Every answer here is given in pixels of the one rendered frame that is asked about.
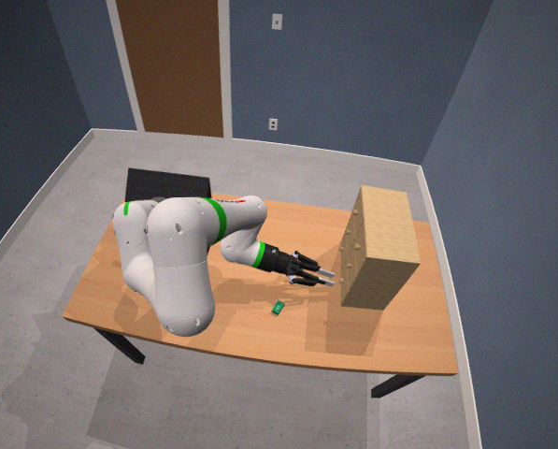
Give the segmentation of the green 9v battery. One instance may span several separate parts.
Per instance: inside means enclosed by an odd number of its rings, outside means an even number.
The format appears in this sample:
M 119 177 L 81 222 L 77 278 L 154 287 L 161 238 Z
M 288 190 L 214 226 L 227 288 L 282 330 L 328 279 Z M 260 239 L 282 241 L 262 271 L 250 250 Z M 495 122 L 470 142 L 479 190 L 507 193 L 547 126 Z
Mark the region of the green 9v battery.
M 272 312 L 275 313 L 276 315 L 279 315 L 279 313 L 280 313 L 280 311 L 282 310 L 283 307 L 284 307 L 284 303 L 278 300 L 278 302 L 274 306 Z

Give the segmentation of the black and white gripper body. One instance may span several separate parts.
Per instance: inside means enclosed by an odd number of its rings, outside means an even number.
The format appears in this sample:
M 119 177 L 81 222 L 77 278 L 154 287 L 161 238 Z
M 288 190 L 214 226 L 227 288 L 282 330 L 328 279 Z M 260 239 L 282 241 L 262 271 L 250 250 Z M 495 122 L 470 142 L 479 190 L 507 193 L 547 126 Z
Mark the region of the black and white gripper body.
M 290 256 L 290 260 L 289 260 L 289 256 Z M 289 277 L 288 275 L 294 276 L 298 274 L 299 273 L 298 271 L 292 269 L 292 266 L 296 266 L 300 268 L 300 265 L 293 263 L 294 259 L 297 260 L 293 255 L 288 255 L 287 253 L 279 251 L 279 261 L 273 271 L 279 274 L 285 274 L 287 277 Z

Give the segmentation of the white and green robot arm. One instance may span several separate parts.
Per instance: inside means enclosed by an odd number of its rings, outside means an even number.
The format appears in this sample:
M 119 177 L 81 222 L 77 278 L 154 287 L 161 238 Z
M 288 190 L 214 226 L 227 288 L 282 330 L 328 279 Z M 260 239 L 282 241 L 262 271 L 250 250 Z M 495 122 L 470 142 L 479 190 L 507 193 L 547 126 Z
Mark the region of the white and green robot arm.
M 220 250 L 228 262 L 269 273 L 276 267 L 279 248 L 257 240 L 267 207 L 258 196 L 230 202 L 203 197 L 150 200 L 125 202 L 112 215 L 122 276 L 147 299 L 168 332 L 195 336 L 215 313 L 208 247 L 222 240 Z

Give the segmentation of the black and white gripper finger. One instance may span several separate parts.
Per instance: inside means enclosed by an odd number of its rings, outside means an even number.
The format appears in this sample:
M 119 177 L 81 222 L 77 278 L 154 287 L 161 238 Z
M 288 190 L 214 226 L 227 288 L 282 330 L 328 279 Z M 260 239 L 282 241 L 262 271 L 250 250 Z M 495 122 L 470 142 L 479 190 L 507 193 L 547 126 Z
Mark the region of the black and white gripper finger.
M 309 273 L 303 271 L 303 269 L 298 268 L 296 266 L 292 266 L 292 269 L 299 272 L 295 276 L 302 277 L 304 279 L 296 278 L 293 275 L 290 276 L 290 275 L 287 274 L 289 276 L 289 279 L 290 279 L 290 284 L 297 283 L 297 284 L 303 284 L 303 285 L 307 285 L 307 286 L 314 286 L 315 284 L 320 283 L 320 284 L 324 284 L 324 285 L 327 285 L 327 286 L 330 286 L 330 287 L 332 287 L 335 284 L 335 282 L 332 282 L 332 281 L 326 280 L 324 278 L 321 278 L 321 277 L 319 278 L 317 276 L 309 274 Z
M 336 274 L 334 272 L 325 270 L 323 268 L 321 268 L 321 266 L 318 266 L 318 262 L 300 254 L 298 251 L 295 251 L 293 253 L 293 256 L 299 260 L 293 260 L 294 264 L 298 264 L 300 265 L 301 269 L 305 269 L 305 270 L 309 270 L 309 271 L 313 271 L 316 272 L 318 274 L 321 274 L 323 276 L 329 277 L 329 278 L 333 278 Z

